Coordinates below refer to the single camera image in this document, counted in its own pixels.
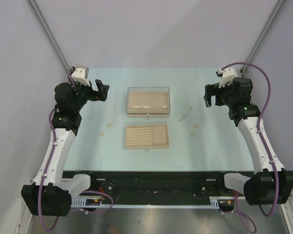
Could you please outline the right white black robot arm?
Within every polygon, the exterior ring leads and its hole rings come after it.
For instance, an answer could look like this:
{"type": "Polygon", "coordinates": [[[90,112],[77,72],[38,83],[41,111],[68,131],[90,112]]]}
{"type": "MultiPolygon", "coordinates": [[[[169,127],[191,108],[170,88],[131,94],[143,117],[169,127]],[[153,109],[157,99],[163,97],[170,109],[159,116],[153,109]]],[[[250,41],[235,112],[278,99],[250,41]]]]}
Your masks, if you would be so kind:
{"type": "Polygon", "coordinates": [[[240,173],[226,173],[224,179],[216,182],[220,195],[232,190],[244,195],[250,205],[284,204],[293,189],[293,171],[287,171],[277,158],[265,132],[263,120],[259,119],[259,108],[251,103],[252,81],[235,77],[225,86],[218,83],[205,86],[204,100],[211,106],[226,105],[229,117],[242,134],[251,155],[254,175],[247,177],[240,173]]]}

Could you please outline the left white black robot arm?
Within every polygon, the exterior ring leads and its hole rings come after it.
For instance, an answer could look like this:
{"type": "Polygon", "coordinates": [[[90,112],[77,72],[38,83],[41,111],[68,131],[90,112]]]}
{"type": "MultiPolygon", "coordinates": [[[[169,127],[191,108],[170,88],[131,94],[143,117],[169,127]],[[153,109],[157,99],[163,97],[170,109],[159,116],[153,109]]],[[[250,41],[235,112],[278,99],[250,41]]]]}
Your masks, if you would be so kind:
{"type": "Polygon", "coordinates": [[[66,216],[78,195],[97,192],[98,182],[86,174],[75,175],[63,182],[66,159],[82,121],[81,109],[88,101],[107,99],[109,85],[98,79],[95,83],[97,90],[93,90],[91,84],[80,82],[61,83],[54,89],[56,105],[49,115],[49,145],[32,184],[24,185],[21,190],[21,196],[33,215],[66,216]]]}

